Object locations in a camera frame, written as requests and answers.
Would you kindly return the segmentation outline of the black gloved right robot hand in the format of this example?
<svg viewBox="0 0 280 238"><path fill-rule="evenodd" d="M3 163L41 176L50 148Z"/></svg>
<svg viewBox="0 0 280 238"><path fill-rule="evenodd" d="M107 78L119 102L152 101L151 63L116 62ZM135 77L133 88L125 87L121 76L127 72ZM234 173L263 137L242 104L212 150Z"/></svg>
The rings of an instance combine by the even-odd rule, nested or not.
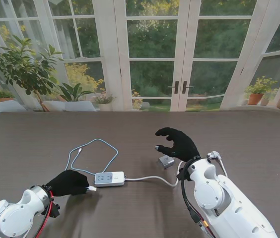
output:
<svg viewBox="0 0 280 238"><path fill-rule="evenodd" d="M184 132L165 127L159 129L156 136L166 136L166 140L172 141L172 147L165 147L163 145L156 145L156 150L169 157L178 158L181 161L188 162L189 160L200 159L200 153L197 150L195 143Z"/></svg>

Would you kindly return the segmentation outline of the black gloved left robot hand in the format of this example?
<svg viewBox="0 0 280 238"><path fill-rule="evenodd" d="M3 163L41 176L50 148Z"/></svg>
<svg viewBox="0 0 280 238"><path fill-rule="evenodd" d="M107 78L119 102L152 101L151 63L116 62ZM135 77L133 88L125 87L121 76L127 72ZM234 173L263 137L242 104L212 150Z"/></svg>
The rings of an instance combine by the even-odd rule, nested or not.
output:
<svg viewBox="0 0 280 238"><path fill-rule="evenodd" d="M87 192L87 177L77 171L66 170L46 184L51 188L53 196L80 195Z"/></svg>

